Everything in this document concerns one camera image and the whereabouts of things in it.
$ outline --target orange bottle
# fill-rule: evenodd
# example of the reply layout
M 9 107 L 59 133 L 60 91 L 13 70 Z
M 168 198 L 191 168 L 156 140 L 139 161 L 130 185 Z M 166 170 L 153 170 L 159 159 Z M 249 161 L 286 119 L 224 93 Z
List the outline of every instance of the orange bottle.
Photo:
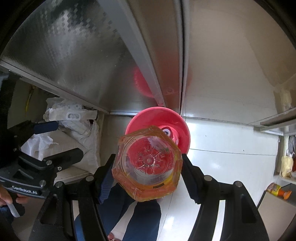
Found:
M 281 189 L 281 186 L 277 185 L 276 183 L 269 184 L 266 190 L 274 196 L 283 197 L 284 200 L 287 200 L 292 193 L 292 191 L 285 192 L 283 189 Z

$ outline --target red bucket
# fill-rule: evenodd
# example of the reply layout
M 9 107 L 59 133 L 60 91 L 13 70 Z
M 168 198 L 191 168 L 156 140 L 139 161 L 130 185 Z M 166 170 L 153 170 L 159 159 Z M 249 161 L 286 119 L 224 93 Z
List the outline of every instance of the red bucket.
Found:
M 190 147 L 190 132 L 186 122 L 175 111 L 165 107 L 151 107 L 139 112 L 129 122 L 126 135 L 134 131 L 157 126 L 162 129 L 187 154 Z

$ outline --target bottle inside bucket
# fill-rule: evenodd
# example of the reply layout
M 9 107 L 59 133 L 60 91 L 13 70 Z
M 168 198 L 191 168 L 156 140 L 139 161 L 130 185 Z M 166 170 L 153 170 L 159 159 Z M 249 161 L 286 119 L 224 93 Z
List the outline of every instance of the bottle inside bucket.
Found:
M 182 163 L 176 144 L 152 126 L 119 140 L 112 173 L 132 198 L 146 201 L 176 189 Z

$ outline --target tiled floor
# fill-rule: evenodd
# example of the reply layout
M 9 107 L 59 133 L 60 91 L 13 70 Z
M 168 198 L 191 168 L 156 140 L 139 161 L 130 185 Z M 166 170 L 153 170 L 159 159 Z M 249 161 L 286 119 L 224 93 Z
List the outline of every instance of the tiled floor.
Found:
M 128 116 L 106 116 L 101 145 L 102 165 L 116 151 L 118 138 L 131 120 Z M 219 182 L 240 180 L 255 204 L 273 180 L 278 137 L 253 130 L 253 127 L 221 121 L 185 118 L 191 133 L 188 157 L 204 174 Z M 173 194 L 159 200 L 162 217 L 158 241 L 187 240 L 200 206 L 190 199 L 182 177 Z M 113 229 L 122 239 L 133 214 L 133 203 Z M 220 201 L 213 240 L 220 240 L 225 202 Z

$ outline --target person's leg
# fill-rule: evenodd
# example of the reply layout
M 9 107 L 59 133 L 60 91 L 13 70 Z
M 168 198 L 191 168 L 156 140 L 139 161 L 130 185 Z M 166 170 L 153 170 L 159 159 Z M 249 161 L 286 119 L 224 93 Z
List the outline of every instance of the person's leg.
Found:
M 156 200 L 138 202 L 123 241 L 156 241 L 160 218 L 161 210 Z
M 107 235 L 115 227 L 128 209 L 129 205 L 133 202 L 134 200 L 117 183 L 114 187 L 112 187 L 108 198 L 104 200 L 101 205 L 97 205 L 97 209 Z M 75 230 L 78 241 L 84 241 L 79 215 L 75 219 Z

